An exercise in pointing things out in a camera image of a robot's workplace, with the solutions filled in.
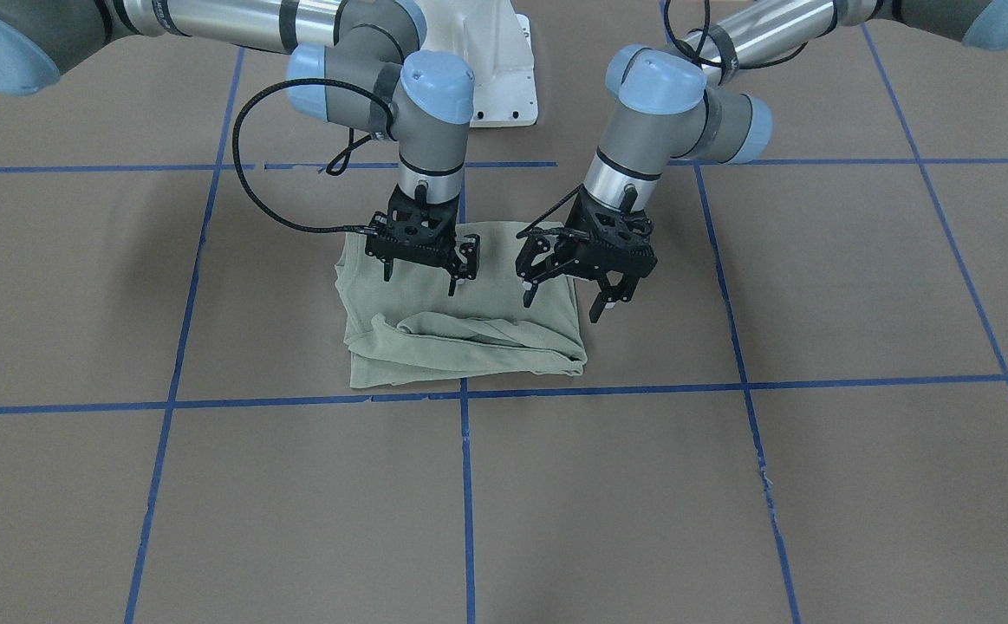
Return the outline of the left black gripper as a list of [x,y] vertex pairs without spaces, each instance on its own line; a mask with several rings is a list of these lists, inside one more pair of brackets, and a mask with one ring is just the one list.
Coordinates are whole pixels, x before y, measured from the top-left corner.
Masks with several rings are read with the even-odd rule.
[[[597,280],[598,296],[589,309],[591,323],[618,302],[630,302],[639,279],[649,276],[657,256],[651,248],[653,221],[634,209],[638,193],[628,191],[619,208],[608,208],[582,186],[571,191],[542,216],[517,233],[524,240],[517,276],[530,308],[539,282],[568,274]],[[609,272],[622,274],[612,283]]]

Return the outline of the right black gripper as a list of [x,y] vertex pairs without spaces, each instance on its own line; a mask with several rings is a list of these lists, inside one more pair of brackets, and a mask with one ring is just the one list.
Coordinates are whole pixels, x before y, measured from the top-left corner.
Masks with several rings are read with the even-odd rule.
[[480,236],[459,236],[459,196],[442,203],[426,201],[428,186],[420,183],[412,195],[393,189],[387,211],[370,221],[365,253],[382,262],[382,281],[390,282],[395,261],[442,268],[451,274],[447,295],[478,276]]

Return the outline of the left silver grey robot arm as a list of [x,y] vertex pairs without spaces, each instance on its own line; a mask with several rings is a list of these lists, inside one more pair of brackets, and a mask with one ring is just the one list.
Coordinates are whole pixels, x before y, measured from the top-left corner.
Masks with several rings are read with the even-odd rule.
[[564,198],[568,220],[560,228],[535,221],[517,234],[524,307],[559,276],[597,282],[591,322],[629,301],[657,264],[645,210],[667,162],[742,165],[768,146],[770,109],[728,90],[728,82],[793,60],[806,43],[872,19],[976,49],[1008,48],[1008,1],[758,1],[665,46],[619,50],[604,75],[615,109],[586,177]]

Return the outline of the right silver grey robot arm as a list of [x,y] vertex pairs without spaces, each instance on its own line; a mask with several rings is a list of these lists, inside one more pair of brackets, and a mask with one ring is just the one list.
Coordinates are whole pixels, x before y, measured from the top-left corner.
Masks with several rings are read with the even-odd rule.
[[[265,216],[298,232],[364,237],[385,280],[399,261],[444,270],[449,289],[478,276],[480,238],[457,231],[475,74],[461,56],[427,47],[419,3],[0,1],[0,94],[37,94],[115,41],[156,36],[282,58],[282,78],[250,96],[231,127],[231,165]],[[244,122],[277,94],[297,112],[348,130],[329,175],[343,173],[370,142],[397,146],[398,178],[384,209],[365,224],[308,225],[258,197],[244,170]]]

